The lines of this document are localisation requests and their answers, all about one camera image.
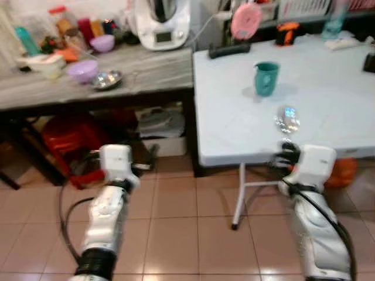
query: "white kitchen appliance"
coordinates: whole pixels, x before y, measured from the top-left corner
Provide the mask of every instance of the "white kitchen appliance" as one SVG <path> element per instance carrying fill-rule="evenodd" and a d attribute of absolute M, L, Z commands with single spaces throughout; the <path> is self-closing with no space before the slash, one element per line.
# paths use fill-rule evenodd
<path fill-rule="evenodd" d="M 145 48 L 172 50 L 188 39 L 190 0 L 136 0 L 133 5 L 137 36 Z"/>

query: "teal bottle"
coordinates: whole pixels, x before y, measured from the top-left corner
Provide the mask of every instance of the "teal bottle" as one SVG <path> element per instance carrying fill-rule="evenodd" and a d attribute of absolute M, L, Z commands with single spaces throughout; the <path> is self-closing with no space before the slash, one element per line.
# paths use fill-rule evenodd
<path fill-rule="evenodd" d="M 35 44 L 34 40 L 31 38 L 29 32 L 23 27 L 16 28 L 16 34 L 22 45 L 25 47 L 29 56 L 35 56 L 40 54 L 40 50 Z"/>
<path fill-rule="evenodd" d="M 333 0 L 333 3 L 333 11 L 323 28 L 323 40 L 334 40 L 338 38 L 349 7 L 349 0 Z"/>

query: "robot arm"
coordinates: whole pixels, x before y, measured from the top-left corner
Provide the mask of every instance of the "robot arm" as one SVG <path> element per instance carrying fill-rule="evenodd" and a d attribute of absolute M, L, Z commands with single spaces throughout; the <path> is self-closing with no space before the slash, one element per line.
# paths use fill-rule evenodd
<path fill-rule="evenodd" d="M 109 182 L 91 203 L 90 223 L 82 255 L 70 281 L 109 281 L 112 279 L 129 196 L 139 185 L 131 169 L 131 149 L 125 145 L 105 145 L 100 149 L 101 168 Z"/>
<path fill-rule="evenodd" d="M 354 257 L 350 256 L 347 241 L 339 235 L 340 231 L 332 226 L 333 222 L 343 228 L 322 195 L 323 184 L 336 160 L 336 152 L 321 146 L 305 145 L 295 153 L 299 153 L 298 162 L 278 187 L 292 200 L 292 224 L 306 280 L 352 280 L 351 259 Z M 308 200 L 315 203 L 327 218 Z"/>

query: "orange bag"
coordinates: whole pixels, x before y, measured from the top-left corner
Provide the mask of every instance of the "orange bag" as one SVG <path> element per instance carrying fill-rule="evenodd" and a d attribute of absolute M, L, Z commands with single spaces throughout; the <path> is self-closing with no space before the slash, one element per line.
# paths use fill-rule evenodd
<path fill-rule="evenodd" d="M 342 189 L 348 186 L 356 177 L 357 168 L 358 162 L 354 158 L 337 160 L 324 186 L 327 189 Z"/>

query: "red bottle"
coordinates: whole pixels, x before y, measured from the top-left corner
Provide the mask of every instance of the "red bottle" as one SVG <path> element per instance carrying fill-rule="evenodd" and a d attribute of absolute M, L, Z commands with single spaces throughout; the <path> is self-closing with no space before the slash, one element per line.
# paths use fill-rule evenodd
<path fill-rule="evenodd" d="M 93 31 L 91 30 L 90 20 L 87 18 L 79 19 L 78 27 L 83 34 L 86 44 L 90 46 L 90 40 L 95 37 Z"/>

